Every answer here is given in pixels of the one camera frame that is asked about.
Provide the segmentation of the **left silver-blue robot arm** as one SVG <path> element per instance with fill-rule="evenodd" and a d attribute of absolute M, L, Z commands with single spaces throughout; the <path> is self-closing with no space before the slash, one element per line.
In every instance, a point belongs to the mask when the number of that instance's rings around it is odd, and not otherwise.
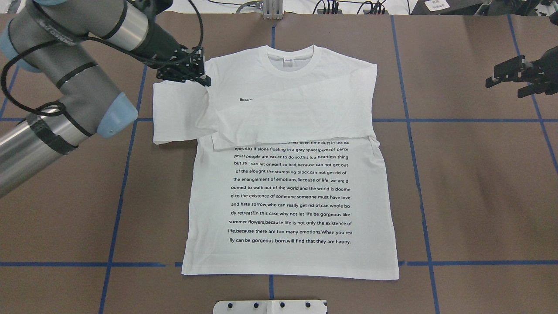
<path fill-rule="evenodd" d="M 68 155 L 94 134 L 113 137 L 138 117 L 136 106 L 84 50 L 96 41 L 157 70 L 163 80 L 188 80 L 205 87 L 201 44 L 187 48 L 156 24 L 155 16 L 171 0 L 28 0 L 1 35 L 8 62 L 1 89 L 28 112 L 1 137 L 1 195 Z M 62 93 L 56 101 L 31 108 L 9 92 L 7 74 L 14 65 L 43 73 Z"/>

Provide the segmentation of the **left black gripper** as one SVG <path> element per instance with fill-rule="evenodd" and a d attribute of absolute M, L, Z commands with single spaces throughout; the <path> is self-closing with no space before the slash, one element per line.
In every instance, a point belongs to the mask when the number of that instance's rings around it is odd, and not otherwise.
<path fill-rule="evenodd" d="M 187 48 L 180 46 L 170 59 L 169 65 L 164 65 L 157 70 L 156 77 L 161 80 L 185 83 L 187 80 L 211 86 L 211 77 L 205 75 L 204 49 L 201 46 Z"/>

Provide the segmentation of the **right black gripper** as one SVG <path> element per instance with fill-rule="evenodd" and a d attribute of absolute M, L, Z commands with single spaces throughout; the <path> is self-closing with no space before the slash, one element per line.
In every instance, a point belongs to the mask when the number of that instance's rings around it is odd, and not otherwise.
<path fill-rule="evenodd" d="M 558 47 L 547 50 L 540 59 L 533 62 L 524 55 L 515 56 L 494 66 L 492 77 L 486 79 L 486 88 L 503 82 L 526 82 L 531 84 L 517 91 L 518 98 L 544 93 L 554 95 L 558 92 Z"/>

